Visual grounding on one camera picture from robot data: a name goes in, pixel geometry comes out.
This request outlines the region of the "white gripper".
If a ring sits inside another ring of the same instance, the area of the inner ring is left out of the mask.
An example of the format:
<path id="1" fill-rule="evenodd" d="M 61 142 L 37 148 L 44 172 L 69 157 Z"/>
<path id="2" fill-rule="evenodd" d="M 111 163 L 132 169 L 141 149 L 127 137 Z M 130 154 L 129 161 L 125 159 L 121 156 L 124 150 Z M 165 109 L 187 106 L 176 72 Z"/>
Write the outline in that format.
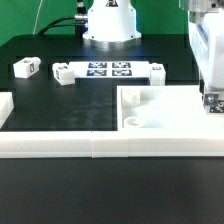
<path id="1" fill-rule="evenodd" d="M 224 0 L 179 0 L 188 12 L 189 42 L 207 89 L 224 90 Z M 218 104 L 218 92 L 206 92 L 205 106 Z"/>

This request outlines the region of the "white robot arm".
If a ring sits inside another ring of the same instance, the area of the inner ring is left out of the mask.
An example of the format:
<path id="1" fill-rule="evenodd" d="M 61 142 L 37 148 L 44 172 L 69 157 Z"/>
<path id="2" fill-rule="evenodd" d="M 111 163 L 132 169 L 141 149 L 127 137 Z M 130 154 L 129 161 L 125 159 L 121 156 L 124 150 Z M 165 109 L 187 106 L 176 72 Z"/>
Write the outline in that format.
<path id="1" fill-rule="evenodd" d="M 204 106 L 224 101 L 224 0 L 179 0 L 188 12 L 189 42 L 199 69 Z M 130 0 L 93 0 L 87 13 L 85 44 L 119 49 L 141 41 Z"/>

